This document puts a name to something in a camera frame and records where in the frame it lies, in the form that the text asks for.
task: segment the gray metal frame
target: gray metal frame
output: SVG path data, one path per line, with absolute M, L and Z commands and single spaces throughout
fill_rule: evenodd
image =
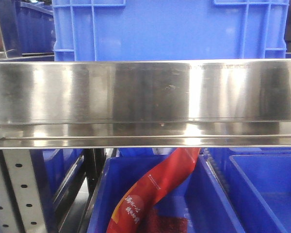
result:
M 0 63 L 0 149 L 291 146 L 291 60 Z
M 41 150 L 3 150 L 26 233 L 58 232 Z

